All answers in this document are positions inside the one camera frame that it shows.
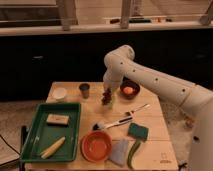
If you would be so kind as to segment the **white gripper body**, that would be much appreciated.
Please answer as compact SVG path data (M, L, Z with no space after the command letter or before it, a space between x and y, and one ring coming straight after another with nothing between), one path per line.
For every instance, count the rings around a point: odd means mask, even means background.
M103 76L104 89L115 92L123 81L124 74L120 70L108 68Z

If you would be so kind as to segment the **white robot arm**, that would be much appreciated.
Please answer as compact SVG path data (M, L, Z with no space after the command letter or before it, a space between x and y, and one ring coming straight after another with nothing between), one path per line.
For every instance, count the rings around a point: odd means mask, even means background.
M105 55L104 88L115 91L126 77L194 116L188 171L213 171L213 91L139 65L134 57L129 45Z

